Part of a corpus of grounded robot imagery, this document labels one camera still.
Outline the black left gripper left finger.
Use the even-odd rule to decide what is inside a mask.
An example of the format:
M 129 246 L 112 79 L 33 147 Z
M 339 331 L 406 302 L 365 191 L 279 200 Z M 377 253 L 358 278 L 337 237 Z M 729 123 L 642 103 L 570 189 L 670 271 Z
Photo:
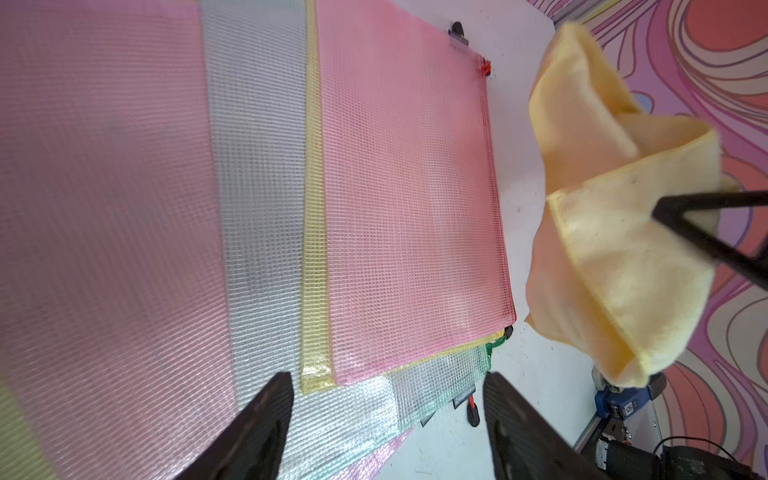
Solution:
M 177 479 L 277 478 L 293 405 L 291 374 L 278 372 Z

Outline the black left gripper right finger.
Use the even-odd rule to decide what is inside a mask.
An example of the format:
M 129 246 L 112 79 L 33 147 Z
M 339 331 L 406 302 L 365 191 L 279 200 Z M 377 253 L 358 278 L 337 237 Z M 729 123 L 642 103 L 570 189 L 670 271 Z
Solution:
M 486 374 L 483 411 L 497 479 L 604 479 L 498 372 Z

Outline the yellow microfiber cloth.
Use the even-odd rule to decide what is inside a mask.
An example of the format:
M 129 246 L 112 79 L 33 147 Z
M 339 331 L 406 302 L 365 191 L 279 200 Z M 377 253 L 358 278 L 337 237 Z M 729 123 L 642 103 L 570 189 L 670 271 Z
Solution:
M 529 115 L 546 186 L 529 323 L 610 384 L 645 386 L 684 352 L 715 277 L 714 261 L 652 212 L 665 196 L 734 188 L 719 136 L 693 117 L 646 113 L 577 23 L 550 44 Z

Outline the pale yellow document bag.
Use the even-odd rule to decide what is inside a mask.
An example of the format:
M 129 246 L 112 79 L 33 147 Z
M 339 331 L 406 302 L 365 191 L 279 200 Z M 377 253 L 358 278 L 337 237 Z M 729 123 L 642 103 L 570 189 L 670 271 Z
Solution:
M 20 403 L 1 380 L 1 478 L 56 479 Z

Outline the blue grey stapler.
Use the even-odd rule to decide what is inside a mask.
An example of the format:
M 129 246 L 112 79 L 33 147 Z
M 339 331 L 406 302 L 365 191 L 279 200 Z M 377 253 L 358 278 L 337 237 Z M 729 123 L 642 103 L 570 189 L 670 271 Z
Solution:
M 623 388 L 612 385 L 596 367 L 592 368 L 591 374 L 597 390 L 595 394 L 596 414 L 601 419 L 626 420 L 647 403 L 658 398 L 667 386 L 667 378 L 663 372 L 652 375 L 649 383 L 641 388 Z

